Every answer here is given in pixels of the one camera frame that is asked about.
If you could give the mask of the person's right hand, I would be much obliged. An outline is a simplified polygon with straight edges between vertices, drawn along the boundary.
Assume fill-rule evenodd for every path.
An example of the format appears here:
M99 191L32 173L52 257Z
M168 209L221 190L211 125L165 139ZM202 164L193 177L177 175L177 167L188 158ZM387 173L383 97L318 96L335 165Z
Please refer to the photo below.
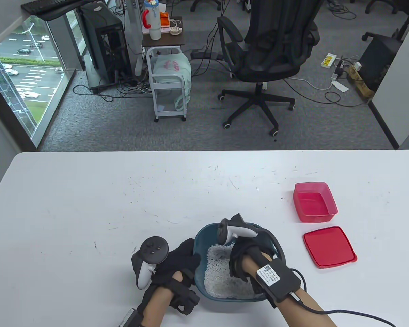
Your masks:
M261 245L254 238L239 238L230 253L230 276L244 282L250 280L254 293L264 293L265 290L257 281L257 271L270 263L275 254L272 247Z

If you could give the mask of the person's left hand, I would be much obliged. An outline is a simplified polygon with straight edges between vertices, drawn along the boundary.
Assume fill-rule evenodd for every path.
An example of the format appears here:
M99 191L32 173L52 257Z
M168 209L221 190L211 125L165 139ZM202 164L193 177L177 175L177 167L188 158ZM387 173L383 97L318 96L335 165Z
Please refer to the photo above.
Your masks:
M156 266L150 286L164 287L173 293L170 306L184 315L189 315L200 298L191 290L195 285L195 272L200 265L200 254L194 253L195 239L183 241L167 258Z

